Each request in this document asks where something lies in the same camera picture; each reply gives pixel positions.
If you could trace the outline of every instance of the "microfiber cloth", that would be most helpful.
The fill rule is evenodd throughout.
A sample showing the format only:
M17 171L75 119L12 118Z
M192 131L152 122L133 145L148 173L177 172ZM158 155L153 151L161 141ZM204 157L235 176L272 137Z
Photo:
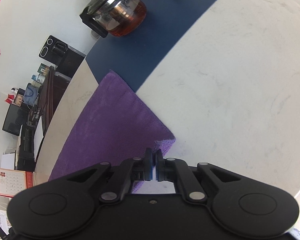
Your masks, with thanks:
M72 128L49 180L102 161L115 166L143 157L147 147L165 155L175 140L123 79L110 71Z

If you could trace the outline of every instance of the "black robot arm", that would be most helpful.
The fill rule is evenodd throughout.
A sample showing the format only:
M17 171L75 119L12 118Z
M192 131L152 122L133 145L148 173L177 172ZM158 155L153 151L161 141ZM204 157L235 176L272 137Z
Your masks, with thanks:
M174 183L176 193L132 194L135 183ZM293 239L299 214L287 192L208 163L189 167L147 149L26 189L8 205L13 240Z

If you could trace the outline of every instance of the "round bolt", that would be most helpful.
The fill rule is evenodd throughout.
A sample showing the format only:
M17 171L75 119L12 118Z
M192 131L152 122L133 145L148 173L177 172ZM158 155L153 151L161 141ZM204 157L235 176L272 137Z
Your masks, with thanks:
M106 192L101 195L101 198L103 200L114 200L117 198L117 194L115 194L114 192Z
M189 194L189 197L193 200L202 200L205 198L205 195L202 192L195 191Z

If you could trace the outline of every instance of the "framed certificate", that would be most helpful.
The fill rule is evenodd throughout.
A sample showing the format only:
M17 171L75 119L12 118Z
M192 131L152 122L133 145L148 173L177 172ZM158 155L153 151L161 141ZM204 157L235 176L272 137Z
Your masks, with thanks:
M21 106L22 100L23 100L23 96L18 94L18 95L16 95L16 98L14 99L14 104L17 106Z

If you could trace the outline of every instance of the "paper sheet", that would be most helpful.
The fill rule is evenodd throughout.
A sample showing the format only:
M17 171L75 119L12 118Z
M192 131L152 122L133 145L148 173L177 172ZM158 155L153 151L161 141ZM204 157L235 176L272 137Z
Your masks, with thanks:
M1 157L1 168L14 170L15 153L4 154Z
M16 144L16 152L15 152L15 166L18 166L18 159L19 159L19 151L20 151L20 145L21 145L21 131L22 131L22 126L20 128L20 135L18 137L18 142Z
M37 155L39 153L40 144L43 139L43 127L42 127L42 117L40 117L37 124L37 129L34 134L34 160L36 161Z

